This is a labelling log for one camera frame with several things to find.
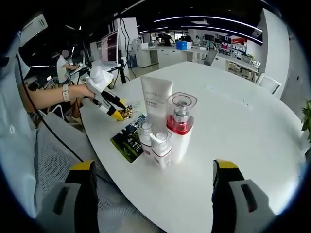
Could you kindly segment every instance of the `potted plant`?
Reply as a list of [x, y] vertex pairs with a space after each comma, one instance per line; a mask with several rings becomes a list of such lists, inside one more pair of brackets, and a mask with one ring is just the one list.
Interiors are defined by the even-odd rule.
[[304, 114], [304, 118], [302, 119], [302, 149], [303, 152], [306, 153], [307, 150], [311, 146], [311, 100], [306, 102], [306, 108], [302, 108], [302, 113]]

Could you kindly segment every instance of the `small white bottle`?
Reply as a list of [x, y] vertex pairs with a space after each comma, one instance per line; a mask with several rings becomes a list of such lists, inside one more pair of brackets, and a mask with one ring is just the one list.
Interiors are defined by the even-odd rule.
[[152, 133], [152, 124], [145, 118], [138, 126], [139, 140], [145, 154], [151, 155], [151, 140], [149, 134]]
[[185, 93], [175, 93], [168, 98], [167, 130], [172, 134], [172, 161], [179, 163], [187, 152], [194, 124], [192, 108], [197, 98]]
[[172, 147], [169, 141], [170, 137], [171, 134], [168, 131], [156, 135], [150, 134], [152, 155], [162, 169], [165, 169], [171, 162]]

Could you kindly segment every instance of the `ceiling light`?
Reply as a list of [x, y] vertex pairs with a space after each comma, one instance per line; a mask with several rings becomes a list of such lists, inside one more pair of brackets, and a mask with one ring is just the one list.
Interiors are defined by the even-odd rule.
[[239, 22], [233, 19], [229, 19], [229, 18], [221, 18], [221, 17], [214, 17], [214, 16], [180, 16], [180, 17], [171, 17], [171, 18], [163, 18], [163, 19], [159, 19], [159, 20], [155, 20], [154, 22], [160, 22], [160, 21], [165, 21], [165, 20], [169, 20], [169, 19], [176, 19], [176, 18], [214, 18], [214, 19], [222, 19], [222, 20], [227, 20], [227, 21], [231, 21], [231, 22], [235, 22], [235, 23], [239, 23], [242, 25], [245, 25], [247, 27], [253, 28], [257, 31], [262, 32], [262, 29], [256, 28], [252, 25], [249, 25], [247, 23], [243, 23], [243, 22]]
[[244, 34], [242, 34], [242, 33], [238, 33], [238, 32], [232, 31], [232, 30], [228, 30], [228, 29], [223, 29], [223, 28], [214, 28], [214, 27], [209, 27], [209, 26], [196, 26], [196, 25], [188, 25], [188, 26], [182, 26], [182, 27], [188, 27], [188, 28], [190, 28], [190, 27], [196, 27], [196, 28], [211, 28], [211, 29], [218, 29], [218, 30], [223, 30], [223, 31], [231, 32], [231, 33], [236, 33], [236, 34], [239, 34], [239, 35], [242, 35], [242, 36], [248, 37], [248, 38], [250, 38], [250, 39], [252, 39], [252, 40], [256, 40], [256, 41], [258, 41], [259, 43], [262, 43], [262, 41], [257, 40], [257, 39], [255, 39], [255, 38], [253, 38], [253, 37], [249, 36], [249, 35], [244, 35]]
[[120, 13], [120, 15], [122, 15], [124, 12], [128, 11], [128, 10], [131, 9], [132, 7], [137, 6], [138, 4], [141, 4], [141, 3], [144, 2], [144, 1], [146, 1], [146, 0], [140, 0], [140, 1], [136, 2], [135, 4], [133, 4], [133, 5], [129, 6], [129, 7], [127, 7], [124, 11], [122, 11], [122, 12]]
[[65, 26], [68, 27], [68, 28], [70, 28], [70, 29], [72, 29], [72, 30], [75, 30], [73, 27], [68, 26], [67, 24], [65, 24]]

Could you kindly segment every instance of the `window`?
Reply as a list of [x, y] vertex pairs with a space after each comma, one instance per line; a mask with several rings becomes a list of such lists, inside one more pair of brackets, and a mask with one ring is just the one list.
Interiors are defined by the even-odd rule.
[[179, 40], [183, 36], [183, 32], [175, 32], [175, 41]]

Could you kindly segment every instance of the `human hand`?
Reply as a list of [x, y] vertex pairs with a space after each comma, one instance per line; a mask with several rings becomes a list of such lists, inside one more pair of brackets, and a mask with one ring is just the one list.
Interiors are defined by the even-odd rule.
[[91, 98], [94, 98], [95, 97], [95, 94], [93, 92], [91, 92], [85, 84], [83, 85], [79, 85], [79, 88], [80, 88], [80, 92], [82, 94], [82, 97], [86, 96], [86, 97], [91, 97]]

